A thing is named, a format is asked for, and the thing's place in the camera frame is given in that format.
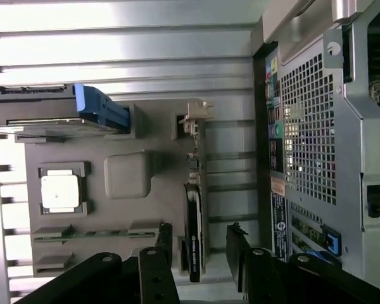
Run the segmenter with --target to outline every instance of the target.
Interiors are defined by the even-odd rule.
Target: screw hole
[[[341,53],[342,48],[339,43],[331,41],[327,46],[327,50],[331,56],[337,56]]]
[[[152,279],[152,282],[154,282],[154,283],[160,283],[162,281],[162,278],[161,277],[154,277],[153,279]]]
[[[155,300],[156,301],[162,301],[165,295],[163,293],[157,293],[155,294]]]

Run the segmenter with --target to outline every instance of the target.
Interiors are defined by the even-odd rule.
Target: metal side panel
[[[357,59],[367,33],[358,28],[377,6],[353,23]],[[365,62],[344,87],[342,68],[326,68],[324,43],[278,68],[286,197],[342,235],[344,270],[380,288],[380,218],[370,218],[367,205],[367,186],[380,185],[380,108],[368,96]]]
[[[81,82],[124,103],[198,98],[214,104],[218,125],[206,130],[208,178],[214,182],[208,195],[211,225],[219,230],[241,219],[257,238],[251,219],[257,193],[250,30],[266,2],[0,0],[0,86]],[[32,278],[25,178],[24,146],[12,135],[0,136],[0,304],[44,283]],[[239,200],[244,203],[233,203]],[[222,251],[225,235],[217,235]],[[225,259],[214,257],[209,265],[217,271],[210,271],[210,279],[206,274],[203,284],[231,280]],[[188,278],[175,276],[178,284],[187,284]],[[222,299],[219,289],[226,299],[239,299],[227,285],[206,285],[203,299]],[[183,299],[190,300],[190,292],[180,287]]]

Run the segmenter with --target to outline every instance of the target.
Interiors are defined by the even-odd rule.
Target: perforated metal mesh
[[[317,223],[319,224],[322,224],[322,218],[320,218],[318,215],[308,211],[307,209],[297,205],[296,203],[293,203],[292,201],[289,201],[287,200],[289,206],[291,207],[292,210],[306,216],[306,217],[309,217],[310,219],[312,219],[313,221],[316,221]]]
[[[335,205],[333,76],[322,55],[283,77],[281,93],[287,185]]]

